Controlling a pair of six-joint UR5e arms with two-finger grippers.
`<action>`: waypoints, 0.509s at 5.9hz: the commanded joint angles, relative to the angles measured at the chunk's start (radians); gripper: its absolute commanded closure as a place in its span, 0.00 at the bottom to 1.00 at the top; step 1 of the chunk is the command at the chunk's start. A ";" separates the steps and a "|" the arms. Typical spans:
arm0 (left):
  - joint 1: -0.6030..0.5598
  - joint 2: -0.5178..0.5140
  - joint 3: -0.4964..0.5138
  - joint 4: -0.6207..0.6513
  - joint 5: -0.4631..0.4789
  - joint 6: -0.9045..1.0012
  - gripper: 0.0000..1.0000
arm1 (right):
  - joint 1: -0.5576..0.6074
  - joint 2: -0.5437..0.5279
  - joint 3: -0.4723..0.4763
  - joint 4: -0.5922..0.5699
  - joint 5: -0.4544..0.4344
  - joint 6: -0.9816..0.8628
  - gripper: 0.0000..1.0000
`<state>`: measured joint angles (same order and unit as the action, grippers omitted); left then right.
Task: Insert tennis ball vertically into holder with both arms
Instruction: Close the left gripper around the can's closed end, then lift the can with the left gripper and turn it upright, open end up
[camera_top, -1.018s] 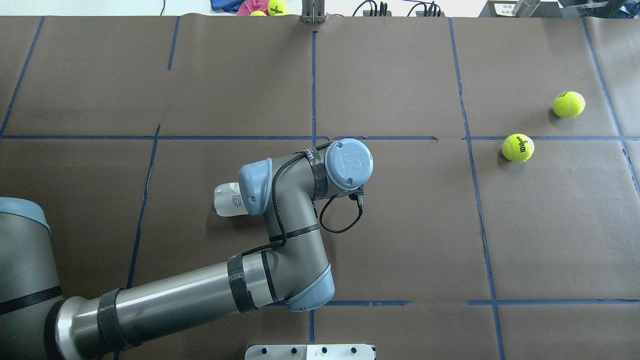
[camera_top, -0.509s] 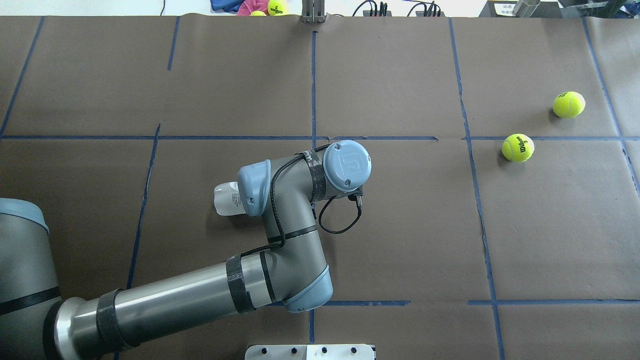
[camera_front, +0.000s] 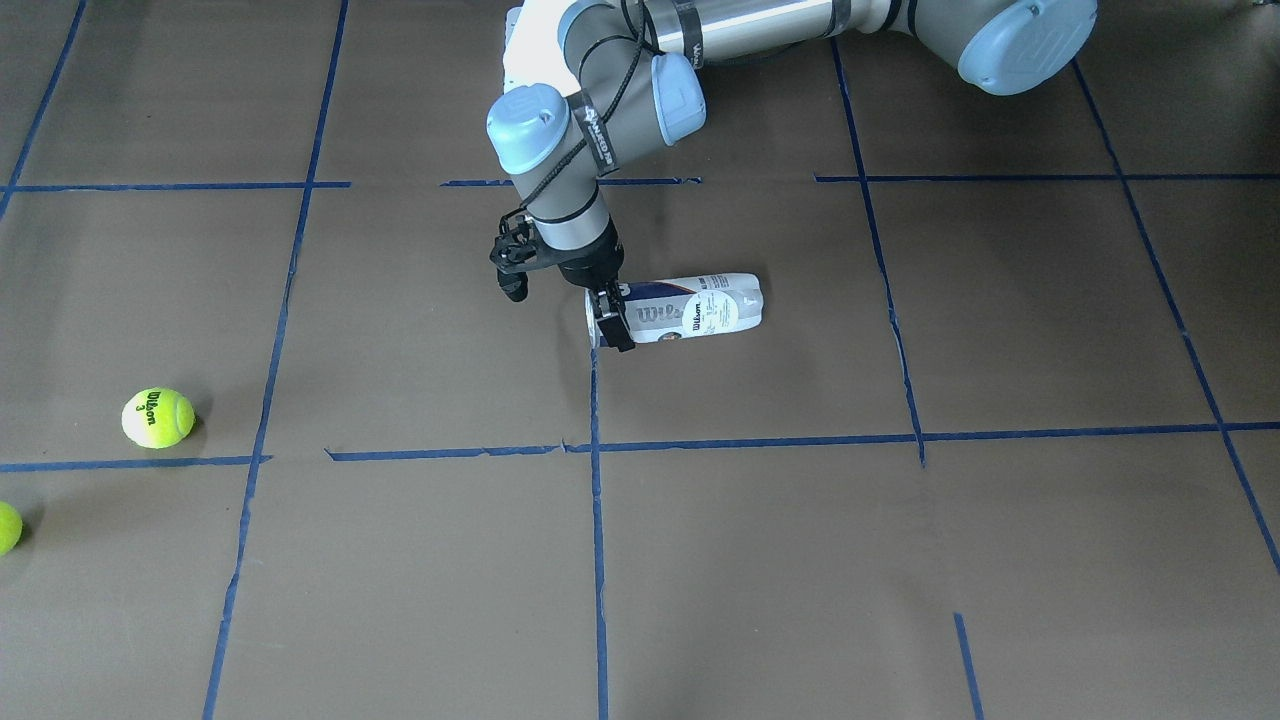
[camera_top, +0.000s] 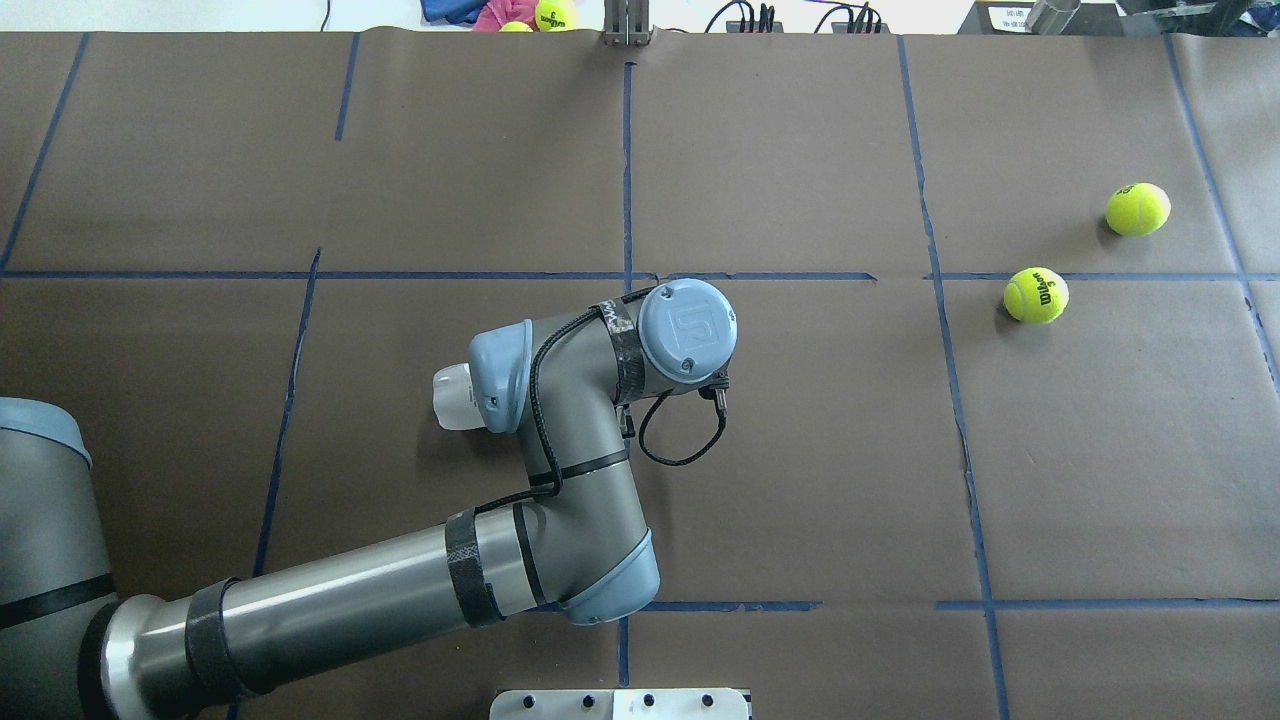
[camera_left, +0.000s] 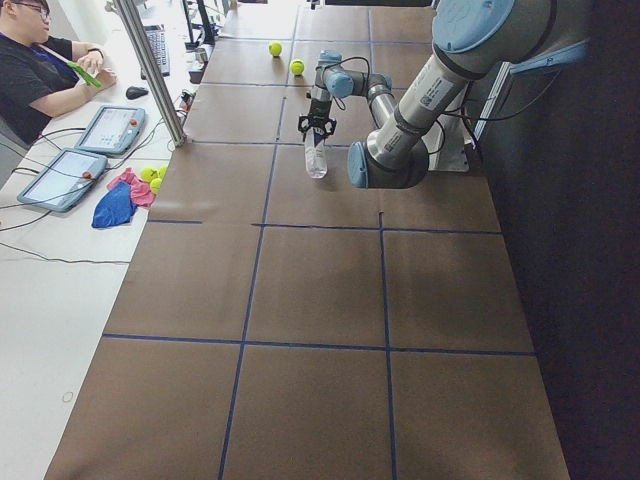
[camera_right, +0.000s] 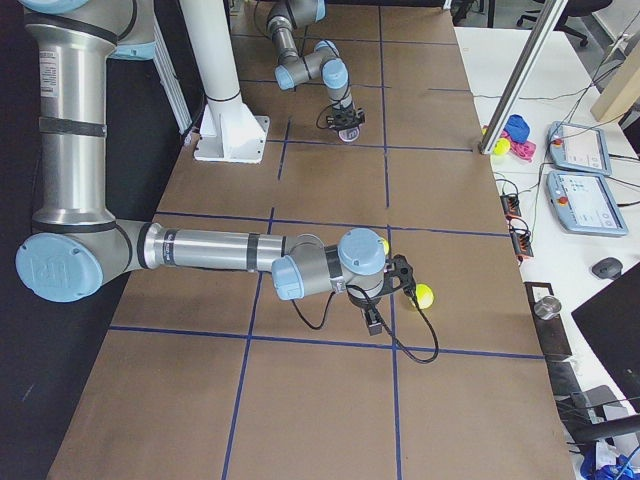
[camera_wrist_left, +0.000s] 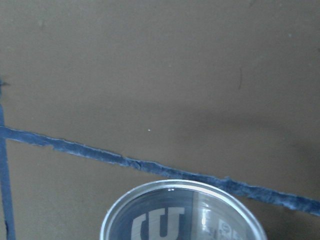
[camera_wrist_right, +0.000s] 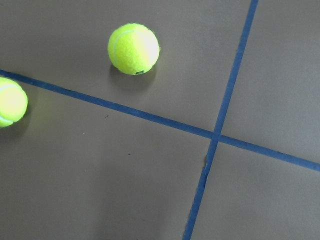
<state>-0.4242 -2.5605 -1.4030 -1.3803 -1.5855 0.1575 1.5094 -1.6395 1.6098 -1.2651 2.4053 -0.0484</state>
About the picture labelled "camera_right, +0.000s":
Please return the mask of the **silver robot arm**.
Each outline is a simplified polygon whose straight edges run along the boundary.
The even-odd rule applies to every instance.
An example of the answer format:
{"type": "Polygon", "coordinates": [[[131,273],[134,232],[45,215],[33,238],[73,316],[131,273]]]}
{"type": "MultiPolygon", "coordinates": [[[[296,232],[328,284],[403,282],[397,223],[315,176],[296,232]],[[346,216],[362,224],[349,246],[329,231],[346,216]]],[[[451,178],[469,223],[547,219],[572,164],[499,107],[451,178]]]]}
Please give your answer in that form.
{"type": "Polygon", "coordinates": [[[149,1],[19,1],[5,6],[17,40],[2,54],[12,91],[4,116],[9,153],[27,152],[45,199],[33,221],[37,183],[6,169],[3,212],[15,236],[121,239],[158,206],[210,213],[265,209],[260,186],[233,168],[206,165],[201,181],[173,182],[179,149],[152,64],[149,1]],[[21,145],[16,127],[28,128],[21,145]]]}
{"type": "Polygon", "coordinates": [[[311,53],[301,55],[293,38],[295,30],[317,23],[325,15],[323,1],[278,1],[269,12],[266,32],[278,54],[274,74],[279,88],[291,90],[310,80],[322,80],[330,99],[326,128],[349,143],[358,139],[365,112],[354,105],[350,75],[339,50],[333,42],[321,40],[311,53]]]}

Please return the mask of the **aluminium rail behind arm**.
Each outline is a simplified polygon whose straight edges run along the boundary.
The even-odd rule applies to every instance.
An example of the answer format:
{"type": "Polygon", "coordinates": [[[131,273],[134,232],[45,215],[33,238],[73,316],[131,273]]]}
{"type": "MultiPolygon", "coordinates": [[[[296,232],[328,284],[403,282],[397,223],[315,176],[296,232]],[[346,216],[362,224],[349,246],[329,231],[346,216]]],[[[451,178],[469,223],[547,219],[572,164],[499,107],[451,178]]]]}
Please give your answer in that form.
{"type": "Polygon", "coordinates": [[[176,120],[178,130],[181,134],[185,134],[190,130],[192,116],[156,17],[153,17],[153,29],[155,36],[153,62],[176,120]]]}

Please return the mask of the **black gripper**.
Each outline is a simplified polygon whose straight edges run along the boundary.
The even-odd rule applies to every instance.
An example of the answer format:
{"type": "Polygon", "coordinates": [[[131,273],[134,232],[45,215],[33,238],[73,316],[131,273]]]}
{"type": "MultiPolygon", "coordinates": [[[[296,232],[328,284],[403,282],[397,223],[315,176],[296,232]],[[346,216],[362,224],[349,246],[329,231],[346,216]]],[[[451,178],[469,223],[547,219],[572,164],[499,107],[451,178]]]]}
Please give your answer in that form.
{"type": "Polygon", "coordinates": [[[350,302],[362,310],[362,315],[370,335],[382,333],[381,315],[375,307],[380,302],[377,296],[370,296],[357,285],[348,285],[347,294],[350,302]]]}
{"type": "Polygon", "coordinates": [[[365,122],[365,111],[353,106],[341,109],[333,108],[326,116],[327,127],[334,131],[344,131],[359,128],[365,122]]]}

